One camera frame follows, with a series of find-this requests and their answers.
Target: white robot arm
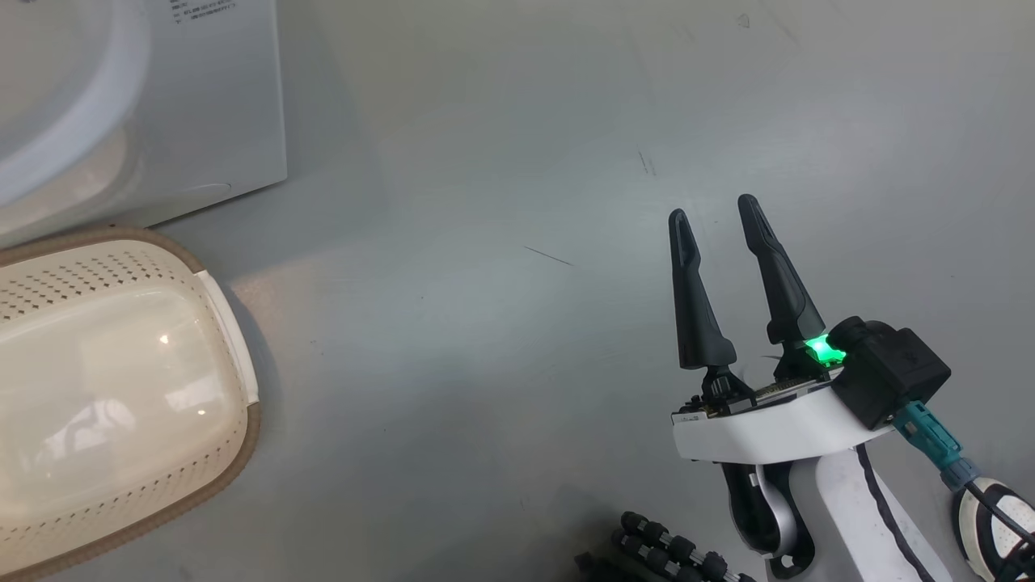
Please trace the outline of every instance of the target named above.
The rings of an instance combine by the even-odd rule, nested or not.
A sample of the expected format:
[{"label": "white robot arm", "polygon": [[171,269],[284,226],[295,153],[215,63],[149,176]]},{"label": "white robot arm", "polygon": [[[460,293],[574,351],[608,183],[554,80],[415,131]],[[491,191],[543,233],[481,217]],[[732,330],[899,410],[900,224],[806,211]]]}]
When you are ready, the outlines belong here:
[{"label": "white robot arm", "polygon": [[[682,210],[673,212],[680,366],[707,369],[702,396],[672,415],[679,455],[721,465],[733,520],[744,543],[767,560],[770,580],[926,580],[909,559],[918,559],[933,580],[951,580],[865,457],[864,443],[893,430],[891,418],[884,414],[867,426],[836,394],[845,353],[826,346],[823,320],[758,201],[744,195],[738,205],[762,270],[769,340],[782,346],[783,356],[774,383],[759,390],[730,372],[736,351],[698,273],[701,255],[689,222]],[[948,378],[941,360],[927,372],[937,378],[917,395],[924,402]],[[866,410],[868,420],[866,414],[883,412]],[[869,483],[883,493],[900,535],[887,527]],[[907,557],[896,537],[915,557]]]}]

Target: perforated basket lid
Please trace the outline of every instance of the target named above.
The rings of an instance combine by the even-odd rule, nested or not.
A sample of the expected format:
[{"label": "perforated basket lid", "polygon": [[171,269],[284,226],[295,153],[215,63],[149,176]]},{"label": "perforated basket lid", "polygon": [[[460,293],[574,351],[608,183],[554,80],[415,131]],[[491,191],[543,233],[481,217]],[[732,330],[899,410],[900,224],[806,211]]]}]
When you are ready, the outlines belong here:
[{"label": "perforated basket lid", "polygon": [[258,420],[243,340],[193,257],[128,229],[29,251],[0,254],[0,574],[182,513],[236,475]]}]

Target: scratch mark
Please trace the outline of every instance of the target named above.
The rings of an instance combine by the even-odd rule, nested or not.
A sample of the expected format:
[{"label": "scratch mark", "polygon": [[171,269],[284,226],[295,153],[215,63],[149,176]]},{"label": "scratch mark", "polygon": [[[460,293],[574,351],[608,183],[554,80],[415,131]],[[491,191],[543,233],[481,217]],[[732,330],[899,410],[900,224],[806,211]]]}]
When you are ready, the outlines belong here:
[{"label": "scratch mark", "polygon": [[693,45],[697,42],[697,38],[693,37],[693,33],[690,32],[690,28],[685,24],[682,26],[677,26],[675,23],[669,25],[672,31],[676,33],[676,36],[682,38],[687,45]]},{"label": "scratch mark", "polygon": [[574,265],[572,265],[571,263],[569,263],[567,261],[562,261],[561,259],[558,259],[557,257],[551,257],[550,255],[543,253],[542,251],[536,251],[535,249],[532,249],[531,246],[526,246],[525,249],[528,249],[529,251],[531,251],[533,253],[536,253],[538,255],[542,255],[543,257],[545,257],[548,259],[553,259],[553,260],[557,261],[558,263],[564,263],[565,265],[568,265],[569,267],[573,267],[574,266]]},{"label": "scratch mark", "polygon": [[779,17],[777,17],[776,12],[774,12],[773,9],[769,7],[769,4],[766,4],[765,0],[759,0],[759,5],[762,6],[762,9],[764,9],[769,14],[769,18],[771,18],[773,22],[776,23],[776,26],[778,26],[779,29],[783,31],[783,34],[788,38],[790,38],[791,41],[794,42],[796,47],[800,49],[801,42],[798,41],[798,36],[793,32],[791,32],[791,29],[783,24],[783,21],[779,20]]}]

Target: white appliance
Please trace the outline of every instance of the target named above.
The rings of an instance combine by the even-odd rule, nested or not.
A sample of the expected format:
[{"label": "white appliance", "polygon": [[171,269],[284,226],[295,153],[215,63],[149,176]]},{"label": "white appliance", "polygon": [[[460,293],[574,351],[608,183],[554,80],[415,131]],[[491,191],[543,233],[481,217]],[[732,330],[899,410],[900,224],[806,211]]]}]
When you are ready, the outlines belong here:
[{"label": "white appliance", "polygon": [[0,2],[0,248],[286,176],[274,0]]}]

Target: gray countertop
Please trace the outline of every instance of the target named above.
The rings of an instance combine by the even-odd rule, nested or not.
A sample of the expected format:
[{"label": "gray countertop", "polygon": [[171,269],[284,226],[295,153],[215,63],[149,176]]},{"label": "gray countertop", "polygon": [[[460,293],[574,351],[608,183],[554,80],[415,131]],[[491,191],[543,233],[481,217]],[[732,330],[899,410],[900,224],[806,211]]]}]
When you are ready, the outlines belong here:
[{"label": "gray countertop", "polygon": [[[159,230],[220,281],[264,426],[240,478],[55,580],[572,580],[622,511],[763,563],[682,461],[666,217],[756,384],[736,197],[828,326],[916,330],[931,402],[1035,494],[1035,8],[988,0],[290,0],[290,175]],[[959,580],[937,471],[875,463]]]}]

